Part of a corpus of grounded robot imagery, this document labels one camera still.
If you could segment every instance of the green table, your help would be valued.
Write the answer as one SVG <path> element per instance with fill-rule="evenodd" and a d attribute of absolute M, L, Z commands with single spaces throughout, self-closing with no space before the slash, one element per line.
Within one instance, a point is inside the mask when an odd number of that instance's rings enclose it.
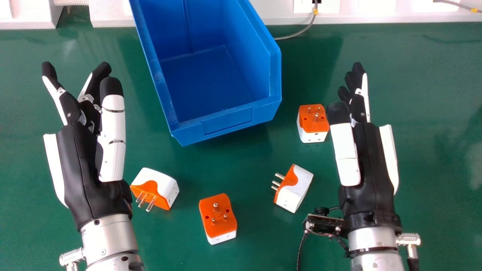
<path fill-rule="evenodd" d="M 421 270 L 482 270 L 482 24 L 314 26 L 280 41 L 283 102 L 273 121 L 188 147 L 172 138 L 134 28 L 92 29 L 84 9 L 57 30 L 0 32 L 0 266 L 62 270 L 58 256 L 81 246 L 70 212 L 57 200 L 42 135 L 62 124 L 40 78 L 51 61 L 77 95 L 108 61 L 124 87 L 125 179 L 142 167 L 177 179 L 171 211 L 134 210 L 147 271 L 292 271 L 301 222 L 317 206 L 337 204 L 331 139 L 300 142 L 301 104 L 336 101 L 345 72 L 361 61 L 370 76 L 372 120 L 391 123 L 401 185 L 395 204 L 404 230 L 418 232 Z M 274 36 L 294 27 L 270 27 Z M 296 214 L 273 204 L 275 172 L 296 163 L 314 173 Z M 201 198 L 225 192 L 238 237 L 211 246 Z M 342 249 L 309 236 L 305 270 L 349 270 Z"/>

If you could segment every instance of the plug adapter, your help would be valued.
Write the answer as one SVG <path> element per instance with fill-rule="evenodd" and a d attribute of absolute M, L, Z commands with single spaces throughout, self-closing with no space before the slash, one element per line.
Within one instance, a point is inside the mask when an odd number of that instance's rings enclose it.
<path fill-rule="evenodd" d="M 303 143 L 323 142 L 330 130 L 325 108 L 321 104 L 300 106 L 296 124 Z"/>
<path fill-rule="evenodd" d="M 179 194 L 176 180 L 146 167 L 141 169 L 135 177 L 131 190 L 139 207 L 142 207 L 144 203 L 149 203 L 146 212 L 150 212 L 154 205 L 164 210 L 170 210 Z"/>
<path fill-rule="evenodd" d="M 293 164 L 286 176 L 279 173 L 276 173 L 275 176 L 282 182 L 272 181 L 271 188 L 276 191 L 274 203 L 294 214 L 305 198 L 313 179 L 313 173 Z"/>
<path fill-rule="evenodd" d="M 199 211 L 210 244 L 219 244 L 236 237 L 238 223 L 228 195 L 222 193 L 200 200 Z"/>

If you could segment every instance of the blue plastic bin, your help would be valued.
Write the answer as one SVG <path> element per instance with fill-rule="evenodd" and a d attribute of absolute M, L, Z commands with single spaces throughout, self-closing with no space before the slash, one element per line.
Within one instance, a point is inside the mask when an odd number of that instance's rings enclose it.
<path fill-rule="evenodd" d="M 172 136 L 182 146 L 273 119 L 281 52 L 249 0 L 130 0 Z"/>

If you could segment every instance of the robotic arm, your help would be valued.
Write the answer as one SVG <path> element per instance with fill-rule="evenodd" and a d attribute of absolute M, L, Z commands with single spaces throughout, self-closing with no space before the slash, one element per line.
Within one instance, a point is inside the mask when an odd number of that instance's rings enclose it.
<path fill-rule="evenodd" d="M 402 233 L 393 203 L 399 176 L 392 129 L 370 122 L 367 80 L 362 65 L 355 63 L 345 77 L 348 89 L 338 90 L 341 101 L 327 108 L 343 219 L 328 217 L 328 208 L 317 208 L 304 222 L 304 238 L 314 233 L 336 239 L 351 258 L 352 271 L 403 271 L 398 246 L 404 245 L 409 270 L 418 271 L 420 237 Z"/>
<path fill-rule="evenodd" d="M 83 247 L 60 256 L 60 264 L 77 271 L 143 271 L 131 224 L 132 196 L 123 180 L 125 113 L 122 86 L 109 77 L 103 62 L 89 76 L 76 99 L 59 83 L 49 62 L 42 80 L 54 99 L 64 127 L 44 135 L 55 193 L 70 209 Z"/>

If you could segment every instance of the wall socket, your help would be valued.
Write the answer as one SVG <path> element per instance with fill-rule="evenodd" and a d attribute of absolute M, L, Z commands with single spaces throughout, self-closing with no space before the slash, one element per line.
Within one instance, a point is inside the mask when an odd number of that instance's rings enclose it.
<path fill-rule="evenodd" d="M 293 13 L 312 13 L 316 0 L 294 0 Z M 340 0 L 317 0 L 319 13 L 339 13 Z"/>

